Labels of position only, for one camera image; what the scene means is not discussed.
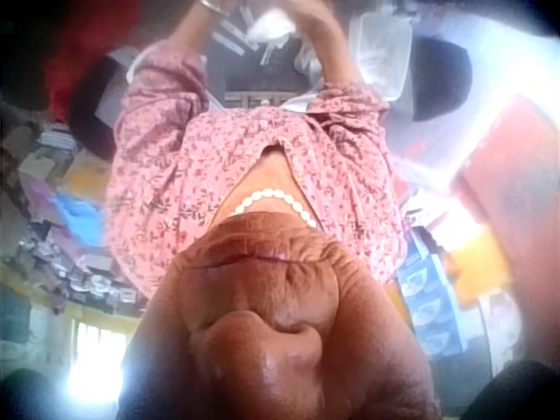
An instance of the sleeve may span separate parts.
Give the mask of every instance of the sleeve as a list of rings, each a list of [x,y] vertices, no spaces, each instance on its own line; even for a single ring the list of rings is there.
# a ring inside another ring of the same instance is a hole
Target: sleeve
[[[406,254],[394,174],[380,120],[389,105],[369,85],[325,84],[307,117],[318,124],[345,160],[353,228],[346,240],[369,260],[374,277],[390,281]]]
[[[186,126],[206,110],[200,56],[167,42],[146,55],[122,101],[105,200],[105,243],[123,273],[147,296],[165,274],[159,263],[165,258],[141,261],[155,253],[150,243],[156,240],[151,228],[156,211],[166,204],[160,201],[182,158]]]

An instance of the white container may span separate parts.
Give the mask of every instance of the white container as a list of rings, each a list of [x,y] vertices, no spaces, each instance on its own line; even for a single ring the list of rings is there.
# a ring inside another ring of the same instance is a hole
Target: white container
[[[367,12],[350,22],[350,51],[361,76],[387,101],[403,92],[409,70],[412,27],[406,17]]]

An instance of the pink floral blouse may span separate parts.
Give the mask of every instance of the pink floral blouse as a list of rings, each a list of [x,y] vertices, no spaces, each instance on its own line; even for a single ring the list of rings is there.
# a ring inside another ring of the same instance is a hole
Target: pink floral blouse
[[[404,251],[384,131],[388,105],[366,85],[326,85],[305,115],[280,108],[208,112],[200,56],[163,43],[143,61],[115,126],[107,240],[148,298],[171,259],[208,229],[228,193],[281,144],[331,237],[390,280]]]

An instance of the bracelet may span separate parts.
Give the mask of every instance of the bracelet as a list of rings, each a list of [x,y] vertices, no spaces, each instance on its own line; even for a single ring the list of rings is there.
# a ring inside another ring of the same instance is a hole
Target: bracelet
[[[210,3],[208,0],[199,0],[199,3],[207,7],[211,11],[215,11],[216,13],[221,14],[225,18],[229,18],[231,16],[231,13],[223,10],[220,6],[216,6],[215,4]]]

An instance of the window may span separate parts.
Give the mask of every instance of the window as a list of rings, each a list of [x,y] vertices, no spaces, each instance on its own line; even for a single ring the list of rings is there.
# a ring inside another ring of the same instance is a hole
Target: window
[[[126,336],[81,322],[75,331],[75,359],[68,378],[70,393],[89,403],[116,401],[123,385],[121,361]]]

